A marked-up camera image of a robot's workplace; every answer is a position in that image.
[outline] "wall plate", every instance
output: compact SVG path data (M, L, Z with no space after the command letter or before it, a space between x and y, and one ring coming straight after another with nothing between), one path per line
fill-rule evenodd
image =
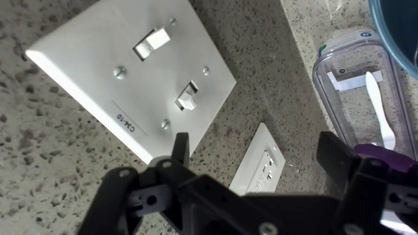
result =
M240 164L231 189L237 194L276 190L287 159L264 123L261 124Z
M187 0L99 1L27 55L146 163L178 132L194 153L236 86Z

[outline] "blue container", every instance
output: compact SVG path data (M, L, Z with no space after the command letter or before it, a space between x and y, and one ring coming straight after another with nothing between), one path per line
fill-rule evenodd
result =
M418 79L418 0L370 0L383 44Z

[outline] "white switch plate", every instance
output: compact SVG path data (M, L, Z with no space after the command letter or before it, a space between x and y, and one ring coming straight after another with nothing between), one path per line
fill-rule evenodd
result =
M134 47L155 29L170 42L142 61ZM180 132L194 153L236 86L187 0L101 0L27 55L146 163L170 155ZM118 66L126 76L116 78ZM182 111L176 102L191 81L197 108Z
M237 194L274 193L287 159L264 123L261 124L240 164L231 189Z

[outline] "toggle switch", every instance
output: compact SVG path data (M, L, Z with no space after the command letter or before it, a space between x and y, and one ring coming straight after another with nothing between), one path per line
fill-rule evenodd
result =
M165 29L153 30L139 44L134 47L134 51L144 61L147 57L150 57L153 53L153 51L169 43L170 39L172 38Z
M178 100L176 102L182 111L197 108L195 96L198 90L199 89L194 81L189 82L189 85L186 86L186 89L182 91Z

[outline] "purple part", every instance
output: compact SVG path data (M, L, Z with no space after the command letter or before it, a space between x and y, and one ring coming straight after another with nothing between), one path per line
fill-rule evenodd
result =
M412 158L409 158L404 154L391 151L391 150L387 150L382 146L376 146L372 143L357 145L355 147L355 151L360 157L381 159L381 160L386 162L387 164L390 164L394 170L398 170L402 172L408 172L408 170L412 166L417 164L416 160L413 160Z

